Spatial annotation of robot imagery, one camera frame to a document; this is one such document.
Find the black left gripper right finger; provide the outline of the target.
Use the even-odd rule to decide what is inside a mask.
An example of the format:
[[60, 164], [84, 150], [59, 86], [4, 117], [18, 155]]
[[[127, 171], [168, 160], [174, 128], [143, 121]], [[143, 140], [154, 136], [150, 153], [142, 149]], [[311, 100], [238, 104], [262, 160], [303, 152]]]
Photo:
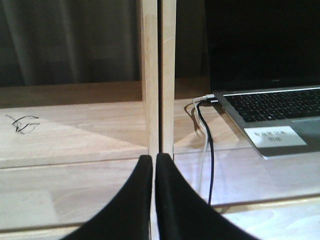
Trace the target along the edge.
[[211, 208], [167, 153], [156, 157], [155, 205], [162, 240], [256, 239]]

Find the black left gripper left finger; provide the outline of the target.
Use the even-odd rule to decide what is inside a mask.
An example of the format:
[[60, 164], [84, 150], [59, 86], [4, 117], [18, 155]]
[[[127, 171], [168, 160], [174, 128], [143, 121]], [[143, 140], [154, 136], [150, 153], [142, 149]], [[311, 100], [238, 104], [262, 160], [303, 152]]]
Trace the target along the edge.
[[123, 187], [93, 218], [64, 240], [148, 240], [153, 164], [141, 155]]

